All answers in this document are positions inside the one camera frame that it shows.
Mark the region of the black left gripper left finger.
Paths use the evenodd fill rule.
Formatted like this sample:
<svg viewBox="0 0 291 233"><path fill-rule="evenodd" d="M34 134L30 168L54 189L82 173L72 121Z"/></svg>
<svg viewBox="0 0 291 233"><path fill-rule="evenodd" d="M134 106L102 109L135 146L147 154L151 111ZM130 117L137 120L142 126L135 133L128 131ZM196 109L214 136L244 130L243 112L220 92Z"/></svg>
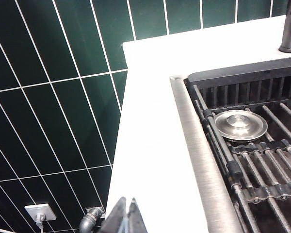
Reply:
<svg viewBox="0 0 291 233"><path fill-rule="evenodd" d="M105 233L126 233L126 198L121 197L104 222Z"/></svg>

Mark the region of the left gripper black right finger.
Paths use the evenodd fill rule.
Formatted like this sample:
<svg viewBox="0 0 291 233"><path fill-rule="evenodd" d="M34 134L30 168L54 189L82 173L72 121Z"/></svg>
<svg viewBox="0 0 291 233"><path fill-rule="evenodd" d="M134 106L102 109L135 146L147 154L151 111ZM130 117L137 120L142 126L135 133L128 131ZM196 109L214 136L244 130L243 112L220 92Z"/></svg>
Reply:
<svg viewBox="0 0 291 233"><path fill-rule="evenodd" d="M140 209L135 198L132 199L129 205L125 223L126 233L147 233L145 223L143 221Z"/></svg>

